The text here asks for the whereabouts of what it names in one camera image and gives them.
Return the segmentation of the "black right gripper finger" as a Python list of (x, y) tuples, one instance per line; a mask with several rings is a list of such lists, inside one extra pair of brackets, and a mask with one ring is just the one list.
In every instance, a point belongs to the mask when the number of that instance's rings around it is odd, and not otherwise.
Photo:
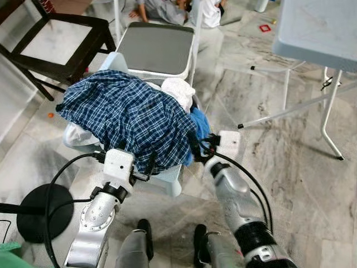
[(193, 131), (187, 132), (187, 140), (189, 143), (191, 156), (193, 156), (193, 162), (202, 162), (203, 154), (201, 148), (201, 140), (199, 140), (196, 133)]

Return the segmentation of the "blue plaid shirt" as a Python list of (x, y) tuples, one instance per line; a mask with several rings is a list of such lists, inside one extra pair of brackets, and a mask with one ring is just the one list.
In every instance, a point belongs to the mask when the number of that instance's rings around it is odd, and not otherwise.
[(141, 173), (154, 151), (157, 172), (185, 164), (191, 153), (187, 133), (195, 125), (190, 115), (174, 97), (132, 74), (97, 71), (68, 87), (56, 111), (91, 132), (105, 150), (133, 153)]

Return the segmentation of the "bright blue cloth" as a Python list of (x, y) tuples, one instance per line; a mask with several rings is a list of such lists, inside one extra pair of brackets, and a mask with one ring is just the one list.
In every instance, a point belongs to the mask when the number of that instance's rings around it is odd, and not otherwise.
[[(199, 139), (208, 137), (209, 133), (211, 133), (211, 130), (206, 115), (204, 115), (204, 113), (199, 110), (198, 107), (191, 107), (189, 115), (195, 125), (193, 132), (196, 133), (197, 137)], [(193, 163), (193, 156), (189, 156), (185, 165), (188, 166), (191, 163)]]

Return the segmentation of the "pale blue laundry basket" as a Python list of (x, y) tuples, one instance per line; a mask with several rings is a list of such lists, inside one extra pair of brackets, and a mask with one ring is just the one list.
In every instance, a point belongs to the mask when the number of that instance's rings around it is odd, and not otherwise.
[[(100, 66), (100, 69), (128, 72), (127, 62), (119, 52), (110, 52), (109, 56), (107, 56)], [(91, 132), (83, 130), (74, 123), (69, 123), (65, 128), (62, 142), (68, 148), (84, 153), (105, 151), (102, 143)], [(176, 197), (182, 192), (180, 177), (184, 168), (183, 164), (179, 164), (178, 166), (161, 171), (158, 174), (152, 175), (148, 179), (148, 183), (152, 184), (153, 191)]]

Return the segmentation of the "white textured cloth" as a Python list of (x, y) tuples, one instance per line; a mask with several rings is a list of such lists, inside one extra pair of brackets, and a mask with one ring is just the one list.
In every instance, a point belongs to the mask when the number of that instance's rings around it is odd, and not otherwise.
[(193, 107), (193, 96), (196, 93), (191, 84), (180, 78), (168, 78), (163, 80), (161, 91), (174, 97), (184, 111), (187, 114), (190, 113)]

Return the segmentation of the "silver robot left leg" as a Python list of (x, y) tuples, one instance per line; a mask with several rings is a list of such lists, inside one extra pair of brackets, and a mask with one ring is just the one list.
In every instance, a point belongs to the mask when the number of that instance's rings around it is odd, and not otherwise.
[(136, 229), (123, 240), (114, 268), (149, 268), (153, 256), (151, 224), (140, 219)]

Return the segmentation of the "silver robot leg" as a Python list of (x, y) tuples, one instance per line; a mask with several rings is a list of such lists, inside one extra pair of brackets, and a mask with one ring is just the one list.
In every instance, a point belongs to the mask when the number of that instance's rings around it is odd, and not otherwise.
[(219, 232), (208, 232), (207, 226), (196, 225), (193, 236), (194, 268), (245, 268), (245, 261), (232, 243)]
[(123, 240), (114, 268), (149, 268), (153, 256), (151, 224), (140, 219), (136, 229)]

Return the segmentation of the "silver robot right leg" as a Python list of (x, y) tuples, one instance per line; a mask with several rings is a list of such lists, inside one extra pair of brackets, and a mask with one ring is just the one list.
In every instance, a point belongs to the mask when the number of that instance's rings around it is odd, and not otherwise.
[(219, 232), (208, 232), (207, 226), (196, 225), (193, 236), (194, 268), (245, 268), (245, 261), (232, 243)]

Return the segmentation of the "grey folding chair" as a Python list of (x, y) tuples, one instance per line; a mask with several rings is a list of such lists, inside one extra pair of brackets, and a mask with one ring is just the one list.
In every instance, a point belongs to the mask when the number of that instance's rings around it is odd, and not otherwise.
[(117, 52), (124, 56), (130, 73), (141, 78), (180, 78), (194, 84), (200, 33), (198, 26), (190, 25), (194, 5), (196, 0), (186, 0), (184, 25), (131, 18), (133, 21), (117, 32)]

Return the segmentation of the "black round stand base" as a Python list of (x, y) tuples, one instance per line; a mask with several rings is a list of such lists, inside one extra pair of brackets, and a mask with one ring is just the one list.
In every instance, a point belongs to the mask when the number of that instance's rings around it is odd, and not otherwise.
[(65, 186), (44, 184), (28, 193), (20, 204), (0, 203), (0, 213), (16, 215), (17, 230), (26, 242), (44, 243), (46, 222), (52, 240), (69, 226), (74, 216), (73, 200)]

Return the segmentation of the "dark wooden chair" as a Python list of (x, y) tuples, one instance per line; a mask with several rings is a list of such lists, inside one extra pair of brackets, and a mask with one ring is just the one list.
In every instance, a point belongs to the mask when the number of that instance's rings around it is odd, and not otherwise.
[(116, 49), (109, 21), (63, 13), (42, 15), (12, 49), (0, 41), (0, 55), (50, 101), (54, 98), (48, 88), (64, 91), (54, 82), (66, 86), (77, 83), (97, 54)]

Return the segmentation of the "person in white shirt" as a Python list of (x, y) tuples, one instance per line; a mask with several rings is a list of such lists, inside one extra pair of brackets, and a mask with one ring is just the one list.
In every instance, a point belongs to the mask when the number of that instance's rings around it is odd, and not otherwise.
[(226, 0), (196, 0), (190, 13), (191, 22), (202, 28), (217, 28), (221, 25)]

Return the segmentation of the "person in grey clothes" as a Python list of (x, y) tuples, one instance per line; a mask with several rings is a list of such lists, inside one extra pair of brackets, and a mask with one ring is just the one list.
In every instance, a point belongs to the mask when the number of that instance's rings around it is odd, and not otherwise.
[(136, 0), (136, 8), (129, 17), (143, 22), (163, 20), (169, 25), (184, 25), (188, 18), (186, 0)]

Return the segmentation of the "green cloth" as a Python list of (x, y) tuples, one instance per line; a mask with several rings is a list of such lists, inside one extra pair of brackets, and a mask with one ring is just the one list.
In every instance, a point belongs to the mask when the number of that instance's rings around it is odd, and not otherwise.
[(17, 242), (0, 243), (0, 268), (34, 268), (12, 252), (18, 248), (21, 245)]

